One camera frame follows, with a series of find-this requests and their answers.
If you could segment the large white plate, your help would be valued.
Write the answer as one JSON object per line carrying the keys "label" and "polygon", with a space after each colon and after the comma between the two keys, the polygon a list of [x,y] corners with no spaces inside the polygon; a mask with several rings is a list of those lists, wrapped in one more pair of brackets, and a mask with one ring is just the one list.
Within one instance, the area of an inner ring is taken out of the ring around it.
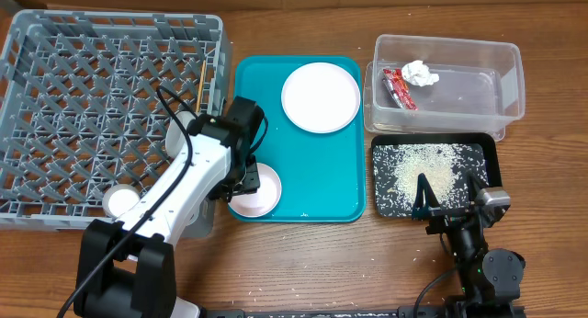
{"label": "large white plate", "polygon": [[281,91],[288,119],[302,130],[325,134],[350,124],[359,111],[360,90],[343,67],[312,62],[292,72]]}

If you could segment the grey-green bowl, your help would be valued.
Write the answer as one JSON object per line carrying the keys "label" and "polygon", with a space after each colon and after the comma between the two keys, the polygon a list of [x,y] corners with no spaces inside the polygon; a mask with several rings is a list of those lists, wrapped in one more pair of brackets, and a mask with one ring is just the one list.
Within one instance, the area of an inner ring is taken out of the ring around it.
{"label": "grey-green bowl", "polygon": [[[189,122],[195,118],[195,116],[189,111],[179,111],[175,115],[186,130],[188,129]],[[167,155],[172,159],[176,159],[185,145],[186,139],[182,131],[177,123],[171,119],[164,139],[164,148]]]}

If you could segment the small pink plate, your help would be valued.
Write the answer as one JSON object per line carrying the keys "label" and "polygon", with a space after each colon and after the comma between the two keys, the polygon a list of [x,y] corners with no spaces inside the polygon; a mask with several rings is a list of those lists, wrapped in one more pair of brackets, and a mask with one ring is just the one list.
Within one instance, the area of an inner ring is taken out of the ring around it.
{"label": "small pink plate", "polygon": [[255,193],[237,196],[229,203],[233,212],[246,218],[267,215],[276,207],[282,193],[281,181],[274,169],[260,163],[257,163],[256,166],[260,187]]}

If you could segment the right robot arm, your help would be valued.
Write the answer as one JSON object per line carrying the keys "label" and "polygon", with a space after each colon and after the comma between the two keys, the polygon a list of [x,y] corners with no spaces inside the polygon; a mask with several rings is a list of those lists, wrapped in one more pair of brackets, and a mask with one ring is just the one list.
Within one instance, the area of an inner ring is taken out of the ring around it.
{"label": "right robot arm", "polygon": [[[413,317],[524,317],[525,309],[515,307],[520,297],[525,259],[503,248],[490,249],[484,230],[498,222],[511,205],[502,187],[490,187],[473,174],[468,175],[469,203],[464,208],[443,209],[425,174],[417,177],[412,218],[427,221],[425,230],[437,234],[454,266],[431,281],[418,295]],[[462,293],[447,298],[440,307],[422,308],[426,293],[456,274]]]}

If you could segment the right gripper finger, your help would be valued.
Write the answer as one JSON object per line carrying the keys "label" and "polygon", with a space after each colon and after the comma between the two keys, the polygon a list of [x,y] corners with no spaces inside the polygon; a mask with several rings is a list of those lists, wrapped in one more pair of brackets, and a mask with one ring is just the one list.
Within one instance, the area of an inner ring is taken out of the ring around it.
{"label": "right gripper finger", "polygon": [[482,206],[484,204],[485,189],[488,185],[476,174],[467,173],[468,198],[471,205]]}
{"label": "right gripper finger", "polygon": [[412,208],[413,220],[429,220],[441,211],[435,193],[424,173],[417,177],[417,188]]}

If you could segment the red snack wrapper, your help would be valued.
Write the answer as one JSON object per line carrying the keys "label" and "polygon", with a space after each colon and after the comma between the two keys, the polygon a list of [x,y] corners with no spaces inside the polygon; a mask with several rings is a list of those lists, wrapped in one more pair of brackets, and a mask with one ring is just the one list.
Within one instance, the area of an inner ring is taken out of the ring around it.
{"label": "red snack wrapper", "polygon": [[417,110],[417,106],[410,96],[409,88],[401,75],[401,70],[399,68],[384,68],[382,72],[384,74],[383,82],[397,106],[402,109]]}

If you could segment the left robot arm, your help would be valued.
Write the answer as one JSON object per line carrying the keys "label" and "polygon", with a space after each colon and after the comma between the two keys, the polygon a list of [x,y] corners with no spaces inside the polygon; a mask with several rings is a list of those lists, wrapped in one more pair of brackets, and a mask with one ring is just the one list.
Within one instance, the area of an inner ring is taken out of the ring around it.
{"label": "left robot arm", "polygon": [[81,317],[205,316],[177,296],[175,246],[205,200],[259,189],[254,151],[264,122],[256,102],[236,97],[225,116],[201,114],[181,126],[185,143],[147,194],[116,220],[85,229],[64,307]]}

